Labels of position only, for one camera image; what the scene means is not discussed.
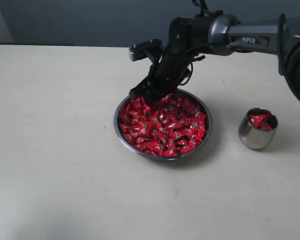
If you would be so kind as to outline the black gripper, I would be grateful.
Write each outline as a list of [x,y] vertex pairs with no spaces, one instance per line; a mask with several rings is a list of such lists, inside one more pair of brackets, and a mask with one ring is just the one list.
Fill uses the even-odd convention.
[[170,46],[163,51],[161,60],[154,67],[147,79],[143,79],[137,86],[129,90],[129,97],[136,99],[146,97],[146,104],[153,105],[161,101],[167,94],[174,93],[180,84],[181,77],[193,60],[193,55],[174,53]]

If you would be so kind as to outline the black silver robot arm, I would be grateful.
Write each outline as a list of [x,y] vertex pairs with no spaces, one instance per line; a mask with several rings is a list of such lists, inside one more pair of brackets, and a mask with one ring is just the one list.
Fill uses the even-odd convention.
[[132,99],[156,101],[176,92],[204,55],[264,53],[277,56],[278,72],[300,101],[300,17],[241,22],[222,11],[177,17],[168,31],[167,46],[159,39],[130,47],[131,61],[150,59],[147,76],[129,91]]

